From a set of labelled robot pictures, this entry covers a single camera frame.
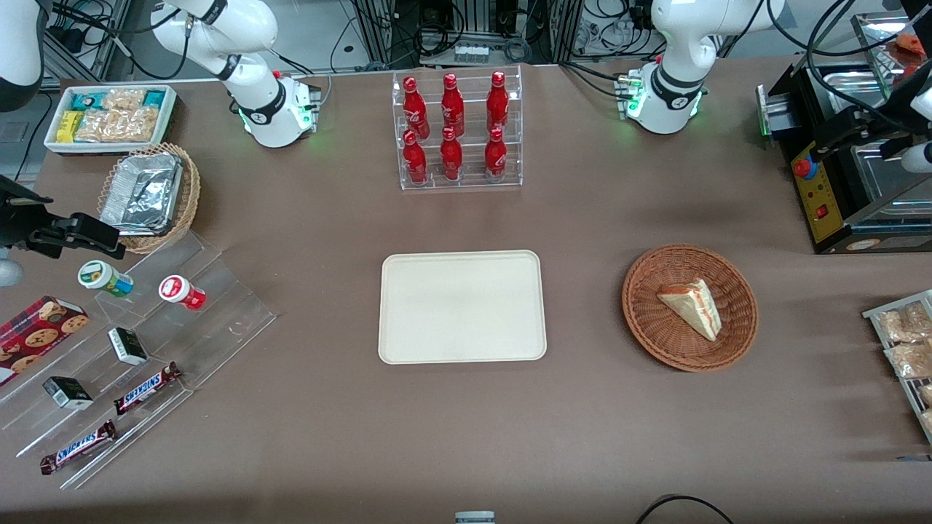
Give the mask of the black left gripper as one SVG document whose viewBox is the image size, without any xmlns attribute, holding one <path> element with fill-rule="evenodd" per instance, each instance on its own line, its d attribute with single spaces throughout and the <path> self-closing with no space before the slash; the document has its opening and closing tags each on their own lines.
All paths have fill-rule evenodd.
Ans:
<svg viewBox="0 0 932 524">
<path fill-rule="evenodd" d="M 882 158 L 899 158 L 912 146 L 930 140 L 930 64 L 923 64 L 896 83 L 879 108 L 845 107 L 813 129 L 813 162 L 854 146 L 879 146 Z"/>
</svg>

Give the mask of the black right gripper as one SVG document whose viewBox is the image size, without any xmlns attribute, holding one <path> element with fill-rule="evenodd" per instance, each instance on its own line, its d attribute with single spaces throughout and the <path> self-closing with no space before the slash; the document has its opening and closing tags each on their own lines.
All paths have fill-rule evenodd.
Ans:
<svg viewBox="0 0 932 524">
<path fill-rule="evenodd" d="M 1 176 L 1 245 L 19 246 L 47 258 L 58 259 L 66 248 L 86 249 L 122 260 L 126 247 L 119 229 L 86 213 L 73 213 L 64 223 L 53 223 L 46 205 L 54 199 L 41 196 Z"/>
</svg>

